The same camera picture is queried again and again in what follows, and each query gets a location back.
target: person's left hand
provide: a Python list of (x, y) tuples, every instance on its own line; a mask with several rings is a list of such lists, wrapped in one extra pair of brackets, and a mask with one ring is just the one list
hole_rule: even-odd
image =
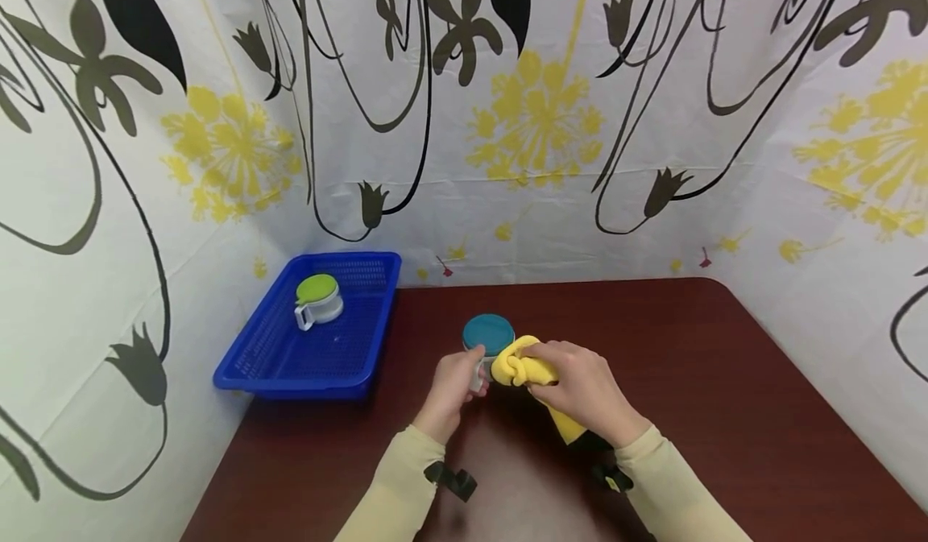
[(425, 398), (419, 415), (416, 415), (412, 422), (417, 430), (432, 437), (439, 444), (448, 443), (462, 420), (460, 409), (464, 403), (474, 399), (475, 395), (483, 397), (487, 394), (487, 379), (483, 379), (480, 391), (470, 390), (470, 379), (474, 377), (474, 369), (485, 353), (483, 345), (477, 345), (474, 350), (447, 354), (438, 361), (432, 379), (432, 389), (429, 390), (429, 396)]

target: teal lid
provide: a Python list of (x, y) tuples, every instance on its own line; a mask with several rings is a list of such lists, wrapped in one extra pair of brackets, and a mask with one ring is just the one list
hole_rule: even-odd
[(487, 356), (494, 357), (516, 340), (516, 333), (500, 315), (477, 315), (464, 325), (463, 340), (468, 350), (483, 345)]

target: sleeve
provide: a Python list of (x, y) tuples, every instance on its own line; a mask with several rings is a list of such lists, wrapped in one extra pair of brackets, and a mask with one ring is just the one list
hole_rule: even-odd
[(751, 542), (656, 427), (615, 458), (635, 483), (628, 500), (658, 542)]
[(444, 457), (445, 446), (417, 428), (397, 433), (335, 542), (412, 542), (435, 498), (423, 471)]

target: floral curtain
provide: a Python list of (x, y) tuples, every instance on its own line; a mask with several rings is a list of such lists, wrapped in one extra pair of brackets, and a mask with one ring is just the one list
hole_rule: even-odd
[(0, 1), (12, 540), (179, 537), (209, 374), (346, 249), (716, 279), (928, 507), (928, 0)]

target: person's right hand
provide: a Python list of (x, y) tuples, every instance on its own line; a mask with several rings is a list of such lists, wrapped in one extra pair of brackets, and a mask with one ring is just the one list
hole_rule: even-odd
[(616, 449), (632, 444), (651, 427), (651, 421), (625, 399), (606, 359), (590, 349), (573, 342), (548, 341), (525, 347), (521, 355), (548, 361), (557, 370), (556, 385), (529, 385), (533, 396)]

